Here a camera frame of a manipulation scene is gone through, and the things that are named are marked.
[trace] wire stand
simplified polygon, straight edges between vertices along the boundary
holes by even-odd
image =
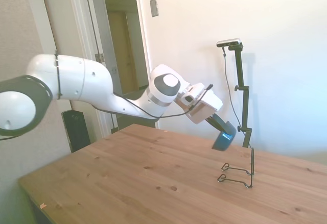
[[[242,170],[242,171],[245,171],[249,176],[251,176],[251,184],[250,185],[247,185],[245,182],[243,181],[238,181],[238,180],[233,180],[233,179],[228,179],[227,176],[225,174],[221,174],[217,181],[218,182],[224,182],[224,181],[231,181],[231,182],[239,182],[239,183],[243,183],[244,186],[246,188],[252,188],[253,187],[253,175],[254,175],[254,148],[251,149],[251,172],[249,172],[248,170],[246,169],[239,169],[239,168],[233,168],[233,167],[230,167],[229,166],[229,163],[225,163],[223,165],[223,167],[221,167],[221,170],[222,171],[226,171],[228,169],[235,169],[235,170]]]

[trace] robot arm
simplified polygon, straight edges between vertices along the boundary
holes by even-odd
[[[165,65],[151,72],[149,87],[130,101],[113,93],[111,75],[102,64],[38,55],[30,61],[27,75],[0,82],[0,136],[20,136],[35,128],[53,99],[82,101],[101,111],[148,119],[160,118],[176,102],[196,124],[207,118],[212,121],[222,107],[210,89],[201,83],[191,85]]]

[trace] doorway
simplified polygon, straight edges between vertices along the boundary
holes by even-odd
[[[122,95],[138,99],[149,85],[136,0],[105,0]],[[117,115],[119,129],[133,123],[154,127],[151,119]]]

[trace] black cable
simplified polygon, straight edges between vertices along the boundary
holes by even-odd
[[[0,139],[0,141],[10,140],[10,139],[14,139],[16,137],[18,137],[18,136],[12,136],[12,137],[3,138],[3,139]]]
[[[138,105],[136,105],[135,103],[133,103],[132,101],[130,101],[129,99],[127,98],[124,98],[122,97],[121,95],[118,95],[118,94],[115,94],[116,96],[119,96],[120,98],[124,99],[125,101],[129,102],[130,104],[132,104],[133,106],[137,107],[138,109],[140,109],[141,111],[145,112],[146,114],[148,114],[149,116],[153,117],[153,118],[171,118],[171,117],[177,117],[177,116],[182,116],[182,115],[186,115],[188,114],[189,112],[191,112],[195,107],[196,105],[199,104],[199,102],[202,100],[202,98],[204,97],[204,95],[208,92],[208,90],[210,90],[214,85],[210,84],[204,91],[204,93],[201,95],[200,99],[190,107],[190,109],[188,109],[186,112],[184,113],[180,113],[180,114],[174,114],[174,115],[168,115],[168,116],[154,116],[150,113],[148,113],[147,111],[145,111],[143,108],[140,108]]]
[[[235,112],[235,108],[234,108],[233,102],[232,102],[232,100],[231,100],[231,94],[230,94],[229,82],[228,82],[227,71],[226,71],[226,53],[225,53],[225,48],[222,47],[222,49],[223,49],[223,53],[224,53],[225,77],[226,77],[226,83],[227,83],[227,87],[228,87],[228,93],[229,93],[230,104],[231,104],[231,107],[233,108],[233,112],[234,112],[235,117],[236,117],[236,119],[237,119],[237,121],[238,121],[238,123],[239,123],[239,126],[242,127],[242,126],[241,126],[241,123],[240,123],[240,120],[239,120],[239,118],[238,118],[238,116],[237,116],[237,114],[236,114],[236,112]]]

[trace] wood grain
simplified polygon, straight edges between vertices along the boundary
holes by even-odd
[[[250,169],[250,149],[212,144],[132,125],[19,182],[53,223],[327,223],[327,166],[256,151],[247,189],[217,177]]]

